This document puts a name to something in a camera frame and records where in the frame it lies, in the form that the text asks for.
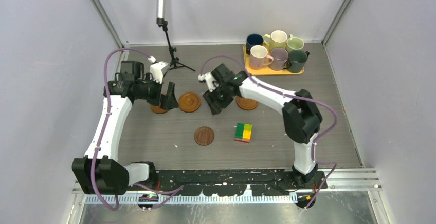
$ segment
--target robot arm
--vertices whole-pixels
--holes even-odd
[[[118,164],[118,145],[124,122],[136,99],[144,99],[162,109],[178,108],[174,96],[174,83],[168,85],[167,94],[161,94],[164,73],[168,70],[168,63],[152,63],[150,72],[144,74],[144,64],[135,61],[123,61],[117,79],[109,81],[109,92],[104,92],[103,111],[94,138],[86,150],[83,158],[75,158],[72,170],[85,194],[94,194],[90,181],[90,165],[97,140],[107,114],[107,95],[111,99],[111,116],[107,122],[96,162],[96,184],[101,194],[122,195],[127,187],[134,183],[154,180],[155,169],[153,163],[136,162],[126,167]]]
[[[285,96],[288,94],[312,98],[308,91],[284,90],[252,77],[254,82],[244,71],[235,75],[224,64],[212,72],[198,76],[198,79],[208,86],[203,97],[213,115],[219,114],[226,108],[233,101],[234,96],[256,100],[280,113],[286,134],[294,141],[295,180],[302,184],[310,181],[317,170],[317,164],[312,159],[312,143],[318,136],[322,116],[314,103]],[[277,90],[281,94],[265,87]]]

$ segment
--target tray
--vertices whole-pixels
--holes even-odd
[[[301,72],[290,72],[286,69],[284,70],[280,70],[280,71],[274,71],[272,70],[269,66],[264,66],[258,70],[254,70],[253,68],[250,67],[250,64],[248,64],[248,61],[250,60],[250,55],[245,53],[245,45],[242,47],[242,54],[244,55],[244,64],[245,67],[247,68],[247,71],[252,74],[253,76],[261,76],[261,75],[299,75],[302,74],[304,72],[304,67],[301,70]]]

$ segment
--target mug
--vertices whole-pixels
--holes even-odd
[[[271,56],[274,58],[269,67],[274,71],[280,71],[282,69],[289,68],[288,53],[283,48],[275,48],[271,51]]]
[[[286,41],[286,51],[291,53],[293,50],[300,50],[304,47],[304,41],[301,38],[296,38],[289,35],[289,39]]]
[[[248,65],[252,69],[258,70],[263,66],[270,65],[273,60],[274,58],[268,55],[268,49],[264,46],[255,45],[250,50],[250,60],[248,61]]]
[[[255,45],[262,45],[263,37],[259,34],[251,34],[247,36],[247,40],[245,43],[245,53],[250,54],[250,50]]]
[[[309,57],[309,52],[304,52],[303,50],[294,50],[289,54],[290,72],[299,73],[306,64],[307,58]]]
[[[287,34],[282,30],[275,30],[271,33],[271,35],[264,35],[263,39],[265,41],[265,44],[268,45],[269,51],[272,51],[275,48],[285,47]]]

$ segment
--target yellow mug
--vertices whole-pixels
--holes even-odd
[[[287,34],[282,30],[275,30],[271,33],[271,35],[266,34],[263,36],[263,41],[268,46],[270,52],[275,48],[284,48],[286,40]]]
[[[286,51],[291,53],[293,50],[300,50],[304,47],[304,41],[301,38],[289,35],[289,39],[286,41]]]

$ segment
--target brown plate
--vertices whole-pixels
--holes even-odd
[[[215,138],[213,130],[207,126],[202,126],[195,131],[194,140],[202,146],[210,145]]]
[[[150,109],[151,109],[151,111],[153,111],[154,113],[157,113],[157,114],[165,114],[166,112],[168,112],[168,110],[162,109],[158,106],[153,106],[151,104],[150,104]]]
[[[253,110],[259,103],[253,99],[236,97],[236,104],[243,110]]]
[[[187,113],[196,111],[201,104],[200,96],[194,92],[187,92],[178,99],[179,108]]]

